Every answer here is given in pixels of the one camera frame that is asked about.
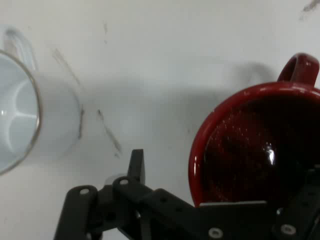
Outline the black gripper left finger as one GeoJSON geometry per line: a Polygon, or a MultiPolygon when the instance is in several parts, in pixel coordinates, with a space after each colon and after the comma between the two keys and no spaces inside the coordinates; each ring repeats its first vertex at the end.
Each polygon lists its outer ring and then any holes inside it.
{"type": "Polygon", "coordinates": [[[134,149],[125,176],[100,190],[83,185],[68,191],[54,239],[99,240],[118,229],[130,240],[198,240],[195,212],[169,192],[145,185],[144,151],[134,149]]]}

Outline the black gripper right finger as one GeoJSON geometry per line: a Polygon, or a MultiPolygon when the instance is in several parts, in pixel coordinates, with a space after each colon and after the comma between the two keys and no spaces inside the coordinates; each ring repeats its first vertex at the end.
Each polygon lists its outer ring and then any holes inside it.
{"type": "Polygon", "coordinates": [[[320,167],[307,172],[297,195],[276,218],[275,240],[318,240],[320,238],[320,167]]]}

